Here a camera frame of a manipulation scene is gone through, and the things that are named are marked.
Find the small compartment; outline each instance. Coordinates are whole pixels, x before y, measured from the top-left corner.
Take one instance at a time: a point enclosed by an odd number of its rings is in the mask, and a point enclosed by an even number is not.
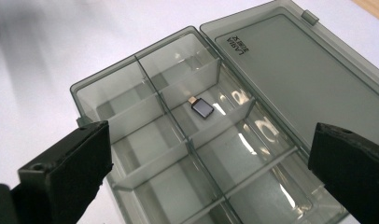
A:
[[[187,34],[140,58],[139,62],[160,91],[214,60],[195,34]]]
[[[148,103],[141,103],[140,105],[143,105],[143,107],[139,106],[141,108],[130,109],[133,111],[132,114],[122,113],[122,119],[133,119],[131,116],[139,116],[141,111],[160,109],[158,105],[148,107]],[[179,128],[177,129],[169,114],[163,115],[161,112],[155,119],[147,116],[144,118],[148,119],[144,122],[146,123],[145,125],[142,126],[141,123],[138,123],[137,127],[133,127],[135,131],[124,133],[122,136],[117,137],[117,141],[111,144],[111,148],[119,158],[119,164],[126,175],[141,166],[149,165],[150,162],[161,162],[156,159],[166,156],[166,153],[170,150],[186,152],[185,146],[182,146],[185,145],[184,135]],[[124,125],[128,122],[128,120],[122,121],[119,126],[124,129]]]
[[[111,144],[164,115],[157,93],[108,119]]]
[[[253,124],[266,118],[270,122],[272,118],[265,115],[259,119],[256,116],[259,113],[255,101],[247,102],[215,125],[192,136],[197,153],[224,193],[294,148],[282,133],[278,146],[266,144],[268,138]],[[269,124],[269,128],[276,130],[271,122]]]
[[[114,191],[127,223],[182,223],[221,198],[191,154],[133,189]]]
[[[344,214],[339,203],[332,200],[325,190],[320,190],[320,182],[319,185],[312,183],[315,178],[303,163],[296,164],[300,160],[297,154],[291,155],[254,181],[227,193],[233,209],[244,223],[310,220],[319,223],[336,221]]]
[[[286,132],[260,101],[256,101],[253,110],[248,114],[247,124],[259,135],[265,146],[273,148],[275,153],[293,146]]]
[[[154,92],[135,57],[116,63],[72,87],[80,113],[92,121],[111,119]]]
[[[210,63],[211,66],[217,66],[217,61]],[[161,91],[166,104],[172,111],[175,120],[186,136],[192,136],[197,132],[219,122],[224,116],[233,113],[236,108],[247,103],[251,95],[234,78],[233,74],[222,64],[216,69],[211,69],[208,73],[202,70],[189,79],[183,79],[174,86]],[[202,82],[203,85],[192,85],[196,80],[207,80]],[[192,96],[203,98],[207,103],[214,107],[214,112],[204,119],[191,109],[187,100]]]

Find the hinged lid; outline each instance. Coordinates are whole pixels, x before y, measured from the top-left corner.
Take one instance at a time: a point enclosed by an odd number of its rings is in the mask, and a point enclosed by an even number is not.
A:
[[[318,122],[379,145],[379,70],[310,11],[278,0],[201,31],[308,148]]]

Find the white table surface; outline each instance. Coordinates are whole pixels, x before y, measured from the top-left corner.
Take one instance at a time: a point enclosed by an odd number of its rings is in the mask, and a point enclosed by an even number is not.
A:
[[[0,0],[0,183],[76,127],[72,84],[186,27],[267,1]],[[379,20],[350,0],[295,0],[379,68]],[[357,223],[352,217],[345,223]],[[108,185],[78,223],[124,223]]]

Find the transparent gray plastic box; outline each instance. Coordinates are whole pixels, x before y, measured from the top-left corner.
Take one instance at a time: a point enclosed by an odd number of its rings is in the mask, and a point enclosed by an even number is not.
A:
[[[379,144],[379,70],[281,0],[185,28],[71,88],[108,120],[127,223],[336,223],[307,169],[317,122]],[[187,100],[214,107],[203,119]]]

